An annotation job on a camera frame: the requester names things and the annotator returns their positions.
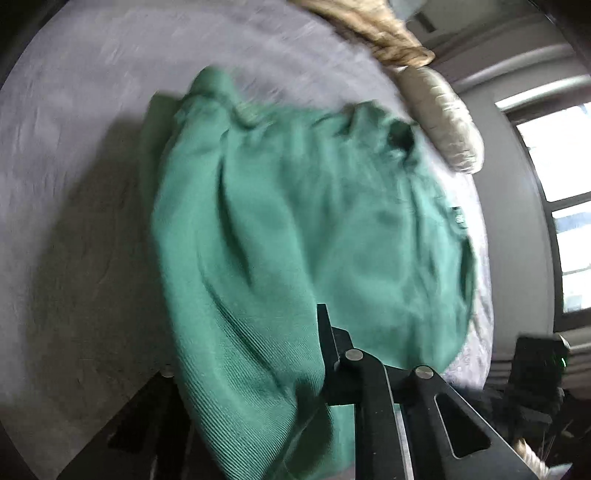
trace bed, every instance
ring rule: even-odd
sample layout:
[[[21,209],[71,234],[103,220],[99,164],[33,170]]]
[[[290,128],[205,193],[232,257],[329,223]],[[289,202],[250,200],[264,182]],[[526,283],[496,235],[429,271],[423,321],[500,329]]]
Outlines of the bed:
[[[282,0],[71,0],[0,90],[0,420],[42,480],[171,362],[135,147],[154,92],[182,95],[210,64],[247,98],[333,109],[375,99],[410,119],[364,47]],[[481,387],[493,314],[478,195],[471,176],[420,141],[478,259],[469,333],[444,377]]]

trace window frame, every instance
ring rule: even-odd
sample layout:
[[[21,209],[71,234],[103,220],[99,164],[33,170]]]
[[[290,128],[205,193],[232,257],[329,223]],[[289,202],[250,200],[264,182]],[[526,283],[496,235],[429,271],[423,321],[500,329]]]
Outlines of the window frame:
[[[530,172],[535,178],[535,183],[538,187],[544,217],[548,227],[548,235],[550,237],[550,251],[552,255],[552,266],[554,272],[554,331],[564,332],[565,330],[573,330],[576,328],[586,327],[591,325],[591,308],[576,310],[574,312],[564,312],[564,292],[562,283],[562,266],[560,262],[560,250],[558,249],[558,236],[556,233],[556,226],[554,224],[554,217],[552,213],[557,210],[562,210],[581,203],[591,201],[591,192],[582,193],[573,197],[568,197],[554,202],[549,202],[546,199],[544,188],[540,177],[535,169],[534,162],[530,156],[530,152],[519,132],[517,126],[526,123],[530,120],[535,120],[542,116],[556,113],[560,110],[571,108],[573,106],[581,105],[582,103],[591,102],[591,85],[586,85],[577,89],[566,92],[557,93],[546,96],[542,99],[533,100],[525,105],[520,105],[505,111],[515,135],[525,153],[525,158],[528,161]]]

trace ribbed fabric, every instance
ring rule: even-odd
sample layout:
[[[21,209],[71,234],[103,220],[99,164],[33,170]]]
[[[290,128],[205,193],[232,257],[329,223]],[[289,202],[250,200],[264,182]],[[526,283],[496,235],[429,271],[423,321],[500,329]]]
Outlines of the ribbed fabric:
[[[243,103],[206,69],[178,105],[154,99],[141,151],[181,389],[218,464],[229,480],[346,468],[352,409],[319,397],[316,304],[385,364],[438,371],[472,311],[462,216],[411,127],[373,103]]]

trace gray wall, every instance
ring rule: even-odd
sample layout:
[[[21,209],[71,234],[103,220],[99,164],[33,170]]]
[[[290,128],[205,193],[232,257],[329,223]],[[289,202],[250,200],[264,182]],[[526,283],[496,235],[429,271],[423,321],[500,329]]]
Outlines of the gray wall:
[[[485,143],[484,167],[474,181],[489,238],[494,352],[501,359],[512,354],[520,333],[553,331],[554,281],[535,179],[496,103],[565,78],[580,79],[586,72],[541,15],[455,50],[436,69],[461,92]]]

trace tan cloth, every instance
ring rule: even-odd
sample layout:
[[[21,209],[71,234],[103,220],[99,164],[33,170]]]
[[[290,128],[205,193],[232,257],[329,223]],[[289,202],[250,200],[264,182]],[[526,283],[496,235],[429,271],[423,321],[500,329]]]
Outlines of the tan cloth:
[[[384,66],[421,67],[435,54],[398,20],[386,0],[291,0],[363,37]]]

